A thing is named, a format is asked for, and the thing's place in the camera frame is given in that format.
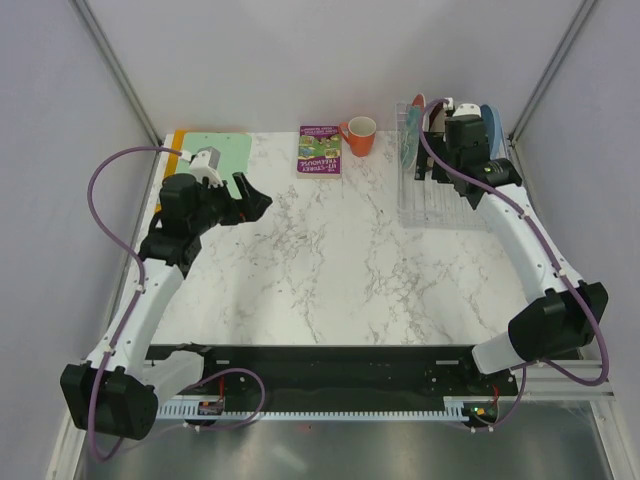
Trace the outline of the red rimmed beige plate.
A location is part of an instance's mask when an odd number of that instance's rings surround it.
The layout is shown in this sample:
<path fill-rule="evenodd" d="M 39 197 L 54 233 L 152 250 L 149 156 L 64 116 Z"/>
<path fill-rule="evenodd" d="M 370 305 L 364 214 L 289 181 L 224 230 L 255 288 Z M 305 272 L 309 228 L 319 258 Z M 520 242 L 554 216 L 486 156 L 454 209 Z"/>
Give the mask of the red rimmed beige plate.
<path fill-rule="evenodd" d="M 416 110 L 419 114 L 422 114 L 425 110 L 426 107 L 426 98 L 425 95 L 423 93 L 418 93 L 412 103 L 411 103 L 411 108 L 413 110 Z"/>

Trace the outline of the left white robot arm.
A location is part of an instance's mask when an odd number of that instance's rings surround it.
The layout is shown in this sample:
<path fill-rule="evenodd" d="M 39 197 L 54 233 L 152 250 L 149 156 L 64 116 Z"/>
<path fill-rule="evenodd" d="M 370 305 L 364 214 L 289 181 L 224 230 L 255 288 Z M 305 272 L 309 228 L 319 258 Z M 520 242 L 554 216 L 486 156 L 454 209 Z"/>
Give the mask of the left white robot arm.
<path fill-rule="evenodd" d="M 239 192 L 226 184 L 188 173 L 166 177 L 136 263 L 141 268 L 128 306 L 119 311 L 102 340 L 79 365 L 63 370 L 60 385 L 75 426 L 115 437 L 143 439 L 158 409 L 192 387 L 208 393 L 219 369 L 195 352 L 178 350 L 154 367 L 146 354 L 160 320 L 201 251 L 201 237 L 215 226 L 256 222 L 271 206 L 245 175 L 232 176 Z"/>

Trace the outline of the red teal floral plate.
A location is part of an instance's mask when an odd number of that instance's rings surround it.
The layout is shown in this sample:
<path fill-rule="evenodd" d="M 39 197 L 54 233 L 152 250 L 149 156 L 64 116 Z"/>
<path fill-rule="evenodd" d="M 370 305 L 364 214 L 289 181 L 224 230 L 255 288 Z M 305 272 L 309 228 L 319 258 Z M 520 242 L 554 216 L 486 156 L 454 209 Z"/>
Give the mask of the red teal floral plate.
<path fill-rule="evenodd" d="M 417 158 L 423 109 L 423 105 L 414 103 L 407 110 L 405 124 L 400 135 L 400 165 L 405 171 L 412 167 Z"/>

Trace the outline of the blue plate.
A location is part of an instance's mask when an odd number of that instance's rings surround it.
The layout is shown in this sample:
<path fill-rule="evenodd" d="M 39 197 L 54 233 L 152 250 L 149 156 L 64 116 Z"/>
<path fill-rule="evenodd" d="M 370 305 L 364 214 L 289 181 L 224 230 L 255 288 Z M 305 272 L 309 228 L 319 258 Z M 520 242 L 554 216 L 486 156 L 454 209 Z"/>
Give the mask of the blue plate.
<path fill-rule="evenodd" d="M 481 117 L 486 127 L 489 143 L 490 158 L 501 157 L 501 150 L 504 140 L 501 116 L 497 108 L 483 104 L 480 106 Z"/>

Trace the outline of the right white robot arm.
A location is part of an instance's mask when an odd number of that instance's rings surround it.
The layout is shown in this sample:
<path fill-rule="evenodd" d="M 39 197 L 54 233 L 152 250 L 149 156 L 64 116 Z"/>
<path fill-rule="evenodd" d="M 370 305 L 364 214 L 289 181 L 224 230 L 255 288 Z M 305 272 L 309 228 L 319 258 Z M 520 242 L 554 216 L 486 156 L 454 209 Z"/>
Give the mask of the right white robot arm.
<path fill-rule="evenodd" d="M 609 373 L 609 356 L 599 323 L 608 293 L 599 283 L 587 283 L 562 258 L 530 205 L 527 190 L 514 165 L 491 157 L 481 109 L 475 104 L 426 106 L 445 112 L 444 132 L 432 144 L 419 134 L 433 159 L 440 181 L 453 186 L 499 239 L 511 260 L 527 299 L 527 306 L 497 337 L 472 347 L 470 361 L 458 368 L 458 381 L 467 392 L 483 392 L 494 373 L 544 362 L 567 378 L 585 385 L 602 384 Z M 592 379 L 578 377 L 555 363 L 556 356 L 595 342 L 601 372 Z"/>

